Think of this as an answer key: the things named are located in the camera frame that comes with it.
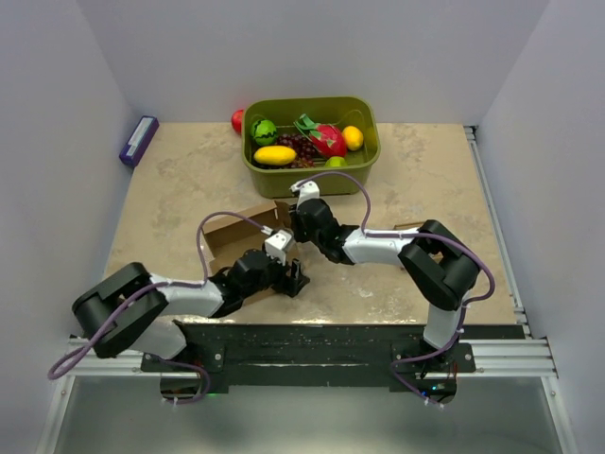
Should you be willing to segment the brown cardboard box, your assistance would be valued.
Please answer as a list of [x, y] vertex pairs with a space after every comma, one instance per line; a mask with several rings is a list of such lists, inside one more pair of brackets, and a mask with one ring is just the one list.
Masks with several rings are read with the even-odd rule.
[[[256, 205], [233, 215], [223, 214], [204, 223], [201, 232], [213, 256], [209, 264], [210, 281], [223, 296], [222, 305], [213, 314], [215, 319], [226, 317], [246, 304], [280, 294], [270, 286], [283, 264], [268, 256], [263, 248], [264, 241], [279, 230], [291, 230], [288, 205], [279, 201]], [[286, 263], [294, 258], [300, 260], [296, 245], [288, 252]]]

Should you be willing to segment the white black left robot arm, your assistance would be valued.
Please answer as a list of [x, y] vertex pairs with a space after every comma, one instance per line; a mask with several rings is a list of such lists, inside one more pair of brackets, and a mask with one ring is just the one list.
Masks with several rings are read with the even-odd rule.
[[309, 282], [299, 259], [281, 261], [255, 249], [204, 282], [170, 281], [132, 262], [77, 298], [72, 311], [99, 358], [134, 348], [185, 371], [196, 348], [175, 323], [162, 324], [163, 316], [218, 319], [267, 289], [295, 297]]

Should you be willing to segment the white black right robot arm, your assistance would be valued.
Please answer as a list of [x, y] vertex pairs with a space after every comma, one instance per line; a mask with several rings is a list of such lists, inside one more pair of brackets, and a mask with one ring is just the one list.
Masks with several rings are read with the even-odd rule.
[[291, 229], [299, 243], [311, 242], [337, 264], [385, 264], [404, 269], [429, 303], [421, 355], [434, 372], [455, 359], [465, 309], [464, 299], [475, 286], [483, 263], [441, 223], [426, 221], [417, 229], [364, 230], [341, 224], [322, 199], [299, 201], [288, 208]]

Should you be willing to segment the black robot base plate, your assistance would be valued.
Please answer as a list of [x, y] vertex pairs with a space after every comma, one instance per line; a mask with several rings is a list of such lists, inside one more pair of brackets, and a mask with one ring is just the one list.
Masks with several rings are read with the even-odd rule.
[[146, 373], [163, 373], [163, 393], [188, 393], [194, 384], [171, 374], [203, 368], [211, 390], [232, 386], [376, 387], [403, 392], [412, 384], [431, 397], [456, 392], [454, 373], [475, 371], [472, 341], [520, 340], [518, 325], [469, 325], [452, 350], [427, 361], [418, 325], [184, 324], [185, 349], [172, 365], [144, 356]]

